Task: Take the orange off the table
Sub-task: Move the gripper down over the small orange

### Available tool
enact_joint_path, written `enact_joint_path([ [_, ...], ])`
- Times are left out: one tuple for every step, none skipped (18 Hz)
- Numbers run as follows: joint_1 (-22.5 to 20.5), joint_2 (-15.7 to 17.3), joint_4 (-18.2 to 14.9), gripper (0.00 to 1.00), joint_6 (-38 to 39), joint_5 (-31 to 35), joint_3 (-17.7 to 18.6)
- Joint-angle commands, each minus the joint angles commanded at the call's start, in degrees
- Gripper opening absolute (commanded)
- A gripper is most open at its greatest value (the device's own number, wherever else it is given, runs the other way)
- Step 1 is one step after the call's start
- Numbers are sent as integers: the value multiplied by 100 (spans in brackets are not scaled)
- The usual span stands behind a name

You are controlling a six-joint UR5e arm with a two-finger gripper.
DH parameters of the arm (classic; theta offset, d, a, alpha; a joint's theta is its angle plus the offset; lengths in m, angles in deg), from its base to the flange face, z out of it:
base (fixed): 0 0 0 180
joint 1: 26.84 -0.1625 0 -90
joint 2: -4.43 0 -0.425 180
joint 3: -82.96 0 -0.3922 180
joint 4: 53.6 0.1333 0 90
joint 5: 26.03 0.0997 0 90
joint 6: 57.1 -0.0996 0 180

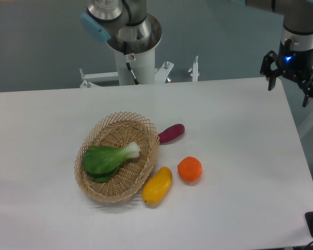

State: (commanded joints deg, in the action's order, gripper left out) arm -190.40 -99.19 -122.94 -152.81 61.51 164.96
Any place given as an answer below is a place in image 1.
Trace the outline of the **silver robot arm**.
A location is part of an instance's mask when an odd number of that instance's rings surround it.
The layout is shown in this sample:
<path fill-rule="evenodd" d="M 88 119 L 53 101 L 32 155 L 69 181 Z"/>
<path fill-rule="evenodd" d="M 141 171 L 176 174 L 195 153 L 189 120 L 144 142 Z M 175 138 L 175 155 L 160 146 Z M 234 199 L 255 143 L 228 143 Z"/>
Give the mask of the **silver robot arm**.
<path fill-rule="evenodd" d="M 268 88 L 284 77 L 313 99 L 313 1 L 243 1 L 246 6 L 284 17 L 278 52 L 263 58 L 260 73 Z M 120 85 L 156 83 L 155 48 L 162 37 L 159 22 L 147 13 L 145 1 L 88 1 L 80 17 L 95 40 L 114 51 Z"/>

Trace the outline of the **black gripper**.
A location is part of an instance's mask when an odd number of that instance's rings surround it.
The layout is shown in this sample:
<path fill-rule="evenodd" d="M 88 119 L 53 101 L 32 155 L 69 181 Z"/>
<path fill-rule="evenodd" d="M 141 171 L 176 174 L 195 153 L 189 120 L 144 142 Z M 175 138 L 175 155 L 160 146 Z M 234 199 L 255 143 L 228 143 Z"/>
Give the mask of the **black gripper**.
<path fill-rule="evenodd" d="M 268 81 L 268 90 L 274 89 L 279 76 L 299 81 L 298 87 L 304 93 L 302 106 L 313 100 L 313 48 L 307 51 L 286 50 L 280 43 L 279 53 L 269 51 L 264 55 L 260 74 Z"/>

